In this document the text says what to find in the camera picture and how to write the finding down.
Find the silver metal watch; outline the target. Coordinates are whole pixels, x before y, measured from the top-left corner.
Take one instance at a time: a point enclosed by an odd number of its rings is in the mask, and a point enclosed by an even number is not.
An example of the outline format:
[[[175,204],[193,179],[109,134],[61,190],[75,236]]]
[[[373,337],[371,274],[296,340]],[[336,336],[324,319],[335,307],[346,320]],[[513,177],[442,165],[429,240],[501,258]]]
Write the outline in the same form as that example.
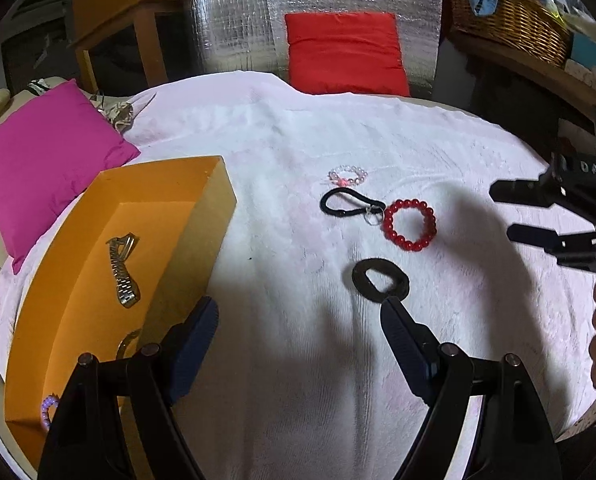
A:
[[[141,299],[138,283],[132,278],[127,268],[127,260],[136,244],[138,244],[138,237],[133,233],[112,237],[107,242],[117,299],[119,304],[126,309],[132,308]]]

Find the wicker basket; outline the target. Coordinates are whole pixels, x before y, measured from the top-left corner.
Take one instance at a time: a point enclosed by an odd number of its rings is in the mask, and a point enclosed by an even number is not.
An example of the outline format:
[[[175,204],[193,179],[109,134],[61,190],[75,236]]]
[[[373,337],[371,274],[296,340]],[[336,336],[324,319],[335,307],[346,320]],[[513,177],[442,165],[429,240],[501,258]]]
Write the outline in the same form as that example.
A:
[[[564,21],[536,0],[497,0],[491,15],[474,14],[468,0],[450,0],[453,28],[503,44],[552,66],[563,67],[572,34]]]

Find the magenta pillow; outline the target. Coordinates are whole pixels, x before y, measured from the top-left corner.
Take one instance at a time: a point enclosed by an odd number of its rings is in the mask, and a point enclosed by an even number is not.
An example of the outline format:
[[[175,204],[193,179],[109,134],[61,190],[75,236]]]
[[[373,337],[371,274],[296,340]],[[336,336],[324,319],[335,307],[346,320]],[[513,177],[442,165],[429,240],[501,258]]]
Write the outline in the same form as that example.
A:
[[[102,171],[140,154],[73,80],[0,125],[0,234],[17,273],[40,237]]]

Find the orange cardboard box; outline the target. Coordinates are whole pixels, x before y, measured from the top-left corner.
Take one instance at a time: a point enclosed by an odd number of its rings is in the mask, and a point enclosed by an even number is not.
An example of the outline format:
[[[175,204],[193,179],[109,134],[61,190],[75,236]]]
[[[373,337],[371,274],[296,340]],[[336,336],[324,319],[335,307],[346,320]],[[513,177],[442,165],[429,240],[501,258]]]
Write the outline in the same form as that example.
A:
[[[46,431],[41,403],[62,394],[77,358],[113,359],[160,340],[206,292],[236,197],[220,156],[144,162],[101,172],[74,205],[32,279],[14,330],[4,418],[33,467]],[[117,299],[107,242],[133,233],[127,268],[141,299]]]

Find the small red pillow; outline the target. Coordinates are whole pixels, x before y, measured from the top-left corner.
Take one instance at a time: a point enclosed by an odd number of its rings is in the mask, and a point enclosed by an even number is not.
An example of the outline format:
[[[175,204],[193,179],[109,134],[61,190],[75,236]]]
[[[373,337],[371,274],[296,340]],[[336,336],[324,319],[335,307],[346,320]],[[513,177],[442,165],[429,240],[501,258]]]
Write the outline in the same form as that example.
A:
[[[289,84],[307,94],[411,95],[397,19],[387,12],[285,16]]]

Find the black ring bangle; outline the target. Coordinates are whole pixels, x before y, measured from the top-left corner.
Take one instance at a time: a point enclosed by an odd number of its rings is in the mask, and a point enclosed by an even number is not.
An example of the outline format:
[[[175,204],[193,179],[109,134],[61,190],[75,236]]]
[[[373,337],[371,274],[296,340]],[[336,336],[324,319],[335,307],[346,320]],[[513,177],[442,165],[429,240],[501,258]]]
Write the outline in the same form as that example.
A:
[[[368,271],[375,271],[390,278],[392,286],[382,292],[369,279]],[[383,258],[368,258],[359,261],[353,266],[351,278],[356,292],[375,304],[382,304],[389,297],[403,301],[411,291],[411,282],[407,274],[395,263]]]

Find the teal box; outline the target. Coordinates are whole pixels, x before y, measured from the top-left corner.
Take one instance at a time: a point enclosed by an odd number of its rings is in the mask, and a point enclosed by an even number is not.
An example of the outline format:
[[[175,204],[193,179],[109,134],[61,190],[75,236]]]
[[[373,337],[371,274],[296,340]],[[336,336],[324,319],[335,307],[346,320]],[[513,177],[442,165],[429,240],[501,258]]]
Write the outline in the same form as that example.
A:
[[[575,32],[572,36],[570,59],[586,68],[596,67],[596,41]]]

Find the patterned fabric scrap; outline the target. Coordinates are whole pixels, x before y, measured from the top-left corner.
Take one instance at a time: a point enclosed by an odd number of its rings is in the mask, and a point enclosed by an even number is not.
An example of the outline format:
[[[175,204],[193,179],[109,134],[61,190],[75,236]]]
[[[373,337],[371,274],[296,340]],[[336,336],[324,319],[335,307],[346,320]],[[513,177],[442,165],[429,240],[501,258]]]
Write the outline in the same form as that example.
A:
[[[138,115],[155,98],[156,93],[150,93],[149,96],[132,96],[132,98],[127,99],[92,94],[89,100],[97,112],[109,122],[109,125],[121,134],[121,136],[124,136],[133,127]]]

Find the pale pink blanket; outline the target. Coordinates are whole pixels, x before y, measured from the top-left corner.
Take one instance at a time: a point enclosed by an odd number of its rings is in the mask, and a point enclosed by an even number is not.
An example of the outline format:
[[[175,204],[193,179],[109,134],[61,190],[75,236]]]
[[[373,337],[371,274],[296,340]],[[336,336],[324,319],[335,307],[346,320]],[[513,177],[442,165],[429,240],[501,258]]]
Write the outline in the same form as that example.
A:
[[[596,401],[588,274],[511,245],[508,223],[581,231],[559,209],[497,206],[492,180],[543,166],[514,136],[394,98],[308,98],[273,77],[195,79],[144,96],[130,131],[147,156],[221,154],[237,207],[210,282],[222,321],[176,407],[212,479],[382,479],[424,418],[350,273],[365,257],[411,277],[407,307],[477,356],[524,359],[556,430]],[[352,159],[366,191],[415,195],[439,237],[406,254],[361,219],[319,211],[327,168]]]

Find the wooden shelf rail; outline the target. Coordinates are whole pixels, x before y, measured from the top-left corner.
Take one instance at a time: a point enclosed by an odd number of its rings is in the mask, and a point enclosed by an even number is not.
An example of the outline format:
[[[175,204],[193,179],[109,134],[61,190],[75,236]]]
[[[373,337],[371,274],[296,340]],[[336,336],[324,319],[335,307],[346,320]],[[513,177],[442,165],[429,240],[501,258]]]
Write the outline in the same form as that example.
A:
[[[483,58],[526,77],[559,96],[590,120],[596,117],[596,90],[579,81],[562,68],[543,63],[526,52],[498,44],[495,41],[452,30],[448,39],[467,55]]]

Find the wooden side table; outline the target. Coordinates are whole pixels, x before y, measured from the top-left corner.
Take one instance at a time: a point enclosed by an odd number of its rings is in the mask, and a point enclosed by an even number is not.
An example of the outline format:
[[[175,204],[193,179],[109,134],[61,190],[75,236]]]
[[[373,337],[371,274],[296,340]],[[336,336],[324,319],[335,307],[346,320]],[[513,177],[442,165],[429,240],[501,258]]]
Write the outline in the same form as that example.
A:
[[[182,10],[183,0],[72,0],[74,54],[82,88],[98,91],[91,50],[116,32],[131,26],[149,87],[168,81],[156,16]]]

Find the silver insulation foil panel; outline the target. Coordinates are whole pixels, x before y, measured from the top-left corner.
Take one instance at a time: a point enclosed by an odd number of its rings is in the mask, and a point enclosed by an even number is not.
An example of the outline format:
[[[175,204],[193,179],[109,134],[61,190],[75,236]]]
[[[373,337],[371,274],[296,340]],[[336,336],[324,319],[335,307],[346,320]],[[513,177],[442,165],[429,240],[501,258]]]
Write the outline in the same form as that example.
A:
[[[298,12],[389,12],[397,19],[409,88],[431,96],[442,0],[184,0],[200,73],[254,70],[288,77],[285,17]]]

